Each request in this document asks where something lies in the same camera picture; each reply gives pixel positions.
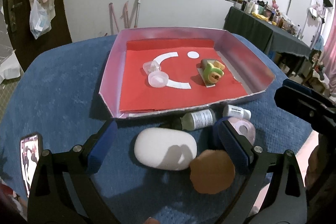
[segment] curtain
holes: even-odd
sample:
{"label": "curtain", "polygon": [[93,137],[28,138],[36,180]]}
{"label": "curtain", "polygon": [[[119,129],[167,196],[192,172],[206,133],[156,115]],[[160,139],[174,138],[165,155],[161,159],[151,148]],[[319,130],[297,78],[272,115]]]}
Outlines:
{"label": "curtain", "polygon": [[324,46],[321,61],[325,65],[325,74],[330,80],[330,93],[336,93],[336,13],[332,22],[331,30]]}

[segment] metal bolt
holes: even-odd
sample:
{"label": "metal bolt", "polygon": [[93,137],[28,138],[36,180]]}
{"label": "metal bolt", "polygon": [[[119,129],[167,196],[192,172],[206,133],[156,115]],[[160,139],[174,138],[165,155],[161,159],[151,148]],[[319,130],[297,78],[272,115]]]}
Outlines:
{"label": "metal bolt", "polygon": [[48,156],[48,155],[49,155],[49,150],[42,151],[42,156]]}
{"label": "metal bolt", "polygon": [[286,154],[291,157],[294,155],[294,152],[292,150],[286,150]]}
{"label": "metal bolt", "polygon": [[263,148],[260,146],[255,146],[254,151],[256,151],[257,153],[261,153],[263,151]]}
{"label": "metal bolt", "polygon": [[74,152],[79,152],[82,150],[82,146],[81,145],[75,145],[72,149]]}

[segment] white curved strip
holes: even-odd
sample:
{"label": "white curved strip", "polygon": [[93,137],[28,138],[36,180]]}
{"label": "white curved strip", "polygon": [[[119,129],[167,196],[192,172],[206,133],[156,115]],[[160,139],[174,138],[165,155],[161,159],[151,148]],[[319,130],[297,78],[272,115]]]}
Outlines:
{"label": "white curved strip", "polygon": [[178,57],[178,56],[179,55],[177,54],[177,52],[167,52],[165,54],[159,55],[153,61],[156,61],[160,65],[163,60],[166,60],[167,58],[170,58],[170,57]]}
{"label": "white curved strip", "polygon": [[175,82],[173,80],[168,80],[167,86],[176,89],[189,90],[191,86],[189,83]]}

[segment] toy face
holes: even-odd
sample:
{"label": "toy face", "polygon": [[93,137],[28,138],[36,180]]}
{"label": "toy face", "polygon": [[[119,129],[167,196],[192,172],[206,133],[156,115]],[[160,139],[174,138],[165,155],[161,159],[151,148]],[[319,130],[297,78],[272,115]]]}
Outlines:
{"label": "toy face", "polygon": [[210,74],[209,74],[209,82],[212,83],[212,84],[216,84],[220,79],[221,79],[221,75],[219,75],[218,73],[212,71]]}

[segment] table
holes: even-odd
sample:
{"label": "table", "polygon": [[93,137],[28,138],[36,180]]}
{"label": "table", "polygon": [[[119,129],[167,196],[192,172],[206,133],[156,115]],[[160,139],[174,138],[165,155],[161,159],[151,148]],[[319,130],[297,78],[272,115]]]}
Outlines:
{"label": "table", "polygon": [[[257,132],[255,145],[270,152],[291,149],[297,153],[312,129],[307,122],[275,105],[274,93],[286,79],[285,74],[250,42],[235,36],[276,75],[260,99],[243,106],[252,112],[251,122]],[[43,136],[44,149],[53,153],[68,151],[76,144],[83,144],[110,117],[98,91],[115,38],[99,37],[44,52],[18,83],[0,124],[0,176],[19,195],[25,195],[21,137],[37,131]],[[139,224],[148,217],[162,224],[214,223],[245,177],[237,174],[227,190],[203,195],[192,187],[189,170],[168,172],[141,165],[133,152],[137,134],[166,119],[118,120],[115,141],[99,172],[91,179],[121,223]],[[198,154],[208,148],[211,128],[191,134]]]}
{"label": "table", "polygon": [[230,8],[224,29],[246,38],[266,55],[286,52],[308,59],[311,51],[304,42],[288,32],[235,7]]}

